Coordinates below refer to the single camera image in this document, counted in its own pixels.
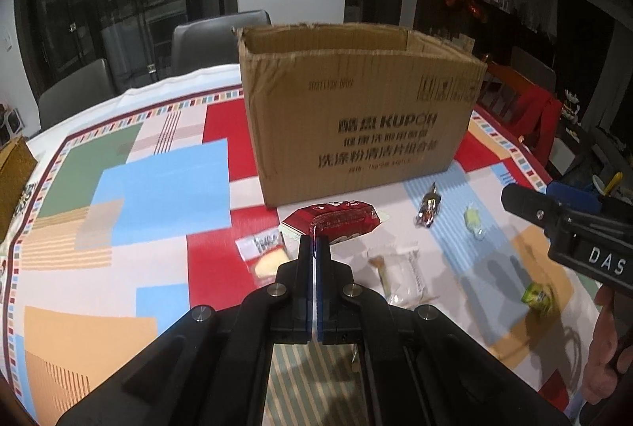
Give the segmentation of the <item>person right hand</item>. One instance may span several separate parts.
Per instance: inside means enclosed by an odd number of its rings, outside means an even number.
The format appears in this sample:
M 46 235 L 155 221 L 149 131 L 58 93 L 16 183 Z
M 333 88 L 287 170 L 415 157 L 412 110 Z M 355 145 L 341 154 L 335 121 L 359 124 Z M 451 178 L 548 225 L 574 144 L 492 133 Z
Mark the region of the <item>person right hand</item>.
M 614 316 L 614 291 L 602 285 L 595 295 L 594 303 L 601 310 L 594 326 L 582 384 L 583 398 L 591 405 L 613 394 L 618 376 L 624 375 L 632 363 L 632 348 L 627 348 L 617 358 L 615 368 L 610 365 L 619 343 Z

